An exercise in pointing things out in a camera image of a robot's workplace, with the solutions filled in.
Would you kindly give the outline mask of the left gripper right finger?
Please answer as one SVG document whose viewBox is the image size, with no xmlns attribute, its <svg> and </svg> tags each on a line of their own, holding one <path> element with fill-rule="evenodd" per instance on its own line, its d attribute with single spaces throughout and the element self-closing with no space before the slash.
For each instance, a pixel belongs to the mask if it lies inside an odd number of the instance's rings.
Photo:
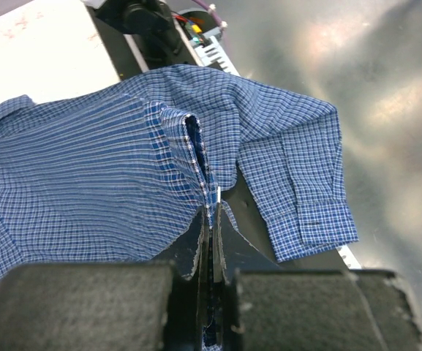
<svg viewBox="0 0 422 351">
<path fill-rule="evenodd" d="M 422 312 L 394 271 L 288 270 L 214 215 L 224 350 L 422 350 Z"/>
</svg>

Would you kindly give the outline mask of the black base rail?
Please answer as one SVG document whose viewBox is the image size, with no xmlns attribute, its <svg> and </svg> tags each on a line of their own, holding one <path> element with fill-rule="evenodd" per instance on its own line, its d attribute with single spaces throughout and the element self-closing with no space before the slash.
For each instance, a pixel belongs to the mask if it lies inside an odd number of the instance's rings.
<svg viewBox="0 0 422 351">
<path fill-rule="evenodd" d="M 95 17 L 94 10 L 88 8 L 88 13 L 99 33 L 102 43 L 113 62 L 117 75 L 121 80 L 145 72 L 148 62 L 143 58 L 136 40 L 128 35 L 120 34 L 109 25 Z M 266 224 L 261 217 L 257 205 L 252 198 L 244 177 L 240 170 L 237 171 L 236 185 L 223 193 L 222 199 L 230 206 L 238 228 L 256 250 L 271 261 L 275 261 L 274 251 L 268 237 Z M 288 269 L 343 269 L 354 268 L 356 262 L 350 262 L 351 251 L 342 246 L 335 250 L 323 252 L 298 260 L 282 263 Z"/>
</svg>

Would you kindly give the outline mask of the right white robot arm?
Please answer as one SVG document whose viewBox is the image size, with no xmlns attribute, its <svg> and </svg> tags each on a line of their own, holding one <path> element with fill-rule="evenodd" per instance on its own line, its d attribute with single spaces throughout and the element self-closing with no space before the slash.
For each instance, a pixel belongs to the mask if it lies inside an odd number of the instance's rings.
<svg viewBox="0 0 422 351">
<path fill-rule="evenodd" d="M 97 1 L 94 16 L 123 34 L 142 71 L 192 63 L 170 8 L 163 1 Z"/>
</svg>

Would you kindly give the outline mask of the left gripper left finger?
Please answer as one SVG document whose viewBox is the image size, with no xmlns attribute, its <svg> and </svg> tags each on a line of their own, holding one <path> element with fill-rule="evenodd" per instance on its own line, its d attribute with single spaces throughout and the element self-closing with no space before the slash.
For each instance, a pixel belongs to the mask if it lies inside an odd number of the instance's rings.
<svg viewBox="0 0 422 351">
<path fill-rule="evenodd" d="M 13 268 L 0 281 L 0 350 L 200 350 L 209 229 L 143 263 Z"/>
</svg>

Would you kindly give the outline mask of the blue checkered long sleeve shirt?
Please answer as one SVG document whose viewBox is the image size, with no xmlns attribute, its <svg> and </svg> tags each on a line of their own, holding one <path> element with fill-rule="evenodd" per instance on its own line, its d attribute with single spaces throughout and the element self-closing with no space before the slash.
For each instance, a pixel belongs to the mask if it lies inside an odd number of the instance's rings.
<svg viewBox="0 0 422 351">
<path fill-rule="evenodd" d="M 27 263 L 149 260 L 242 174 L 278 261 L 354 242 L 336 108 L 217 69 L 0 104 L 0 280 Z"/>
</svg>

